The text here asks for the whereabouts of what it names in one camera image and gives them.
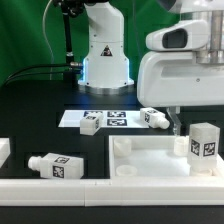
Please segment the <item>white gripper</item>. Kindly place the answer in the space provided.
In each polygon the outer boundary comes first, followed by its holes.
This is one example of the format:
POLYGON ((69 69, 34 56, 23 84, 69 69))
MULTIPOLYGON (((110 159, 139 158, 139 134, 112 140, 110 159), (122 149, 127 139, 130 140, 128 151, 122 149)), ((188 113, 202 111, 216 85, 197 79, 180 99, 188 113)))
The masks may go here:
POLYGON ((140 63, 137 98, 144 107, 167 107, 180 136, 179 106, 224 105, 224 65, 198 64, 193 52, 149 52, 140 63))

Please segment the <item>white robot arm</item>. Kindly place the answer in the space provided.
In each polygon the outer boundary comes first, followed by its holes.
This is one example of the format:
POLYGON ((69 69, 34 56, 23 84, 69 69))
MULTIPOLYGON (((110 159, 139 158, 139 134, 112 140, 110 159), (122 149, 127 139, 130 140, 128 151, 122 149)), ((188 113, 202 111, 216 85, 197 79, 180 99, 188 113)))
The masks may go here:
POLYGON ((116 94, 135 84, 145 107, 165 107, 180 131, 181 106, 224 105, 224 0, 157 0, 183 18, 147 35, 138 79, 129 78, 124 18, 110 3, 86 3, 89 53, 80 87, 116 94))

